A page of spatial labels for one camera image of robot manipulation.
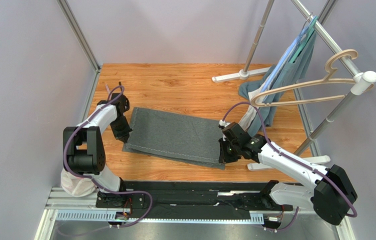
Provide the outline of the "grey stitched cloth napkin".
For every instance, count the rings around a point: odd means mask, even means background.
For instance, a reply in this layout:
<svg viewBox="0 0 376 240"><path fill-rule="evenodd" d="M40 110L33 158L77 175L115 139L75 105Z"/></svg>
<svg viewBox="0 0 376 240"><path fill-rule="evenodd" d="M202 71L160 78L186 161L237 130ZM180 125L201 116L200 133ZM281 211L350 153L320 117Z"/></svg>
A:
<svg viewBox="0 0 376 240"><path fill-rule="evenodd" d="M135 107L130 127L124 152L225 169L219 162L223 134L217 120Z"/></svg>

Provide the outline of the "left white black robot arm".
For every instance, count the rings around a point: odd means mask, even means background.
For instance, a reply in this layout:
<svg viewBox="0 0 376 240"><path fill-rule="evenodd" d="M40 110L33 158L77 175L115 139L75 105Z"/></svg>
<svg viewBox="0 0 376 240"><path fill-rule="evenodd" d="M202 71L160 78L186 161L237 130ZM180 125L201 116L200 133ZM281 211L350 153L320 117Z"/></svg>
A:
<svg viewBox="0 0 376 240"><path fill-rule="evenodd" d="M125 112L130 102L123 93L101 100L95 111L77 126L63 130L63 170L61 187L73 197L84 197L96 190L104 193L124 192L123 180L106 165L102 134L111 128L116 140L126 143L132 129Z"/></svg>

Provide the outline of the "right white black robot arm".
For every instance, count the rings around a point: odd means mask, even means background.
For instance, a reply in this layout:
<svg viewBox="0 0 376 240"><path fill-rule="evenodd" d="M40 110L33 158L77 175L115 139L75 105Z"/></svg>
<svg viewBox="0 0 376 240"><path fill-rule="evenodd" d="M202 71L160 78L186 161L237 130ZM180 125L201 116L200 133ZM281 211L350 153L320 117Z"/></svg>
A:
<svg viewBox="0 0 376 240"><path fill-rule="evenodd" d="M221 163L240 158L279 170L297 180L299 185L270 181L262 193L277 205L313 209L324 221L338 226L349 215L358 214L353 204L358 198L346 171L334 164L325 167L294 155L266 136L251 137L236 122L219 122L223 137L219 139Z"/></svg>

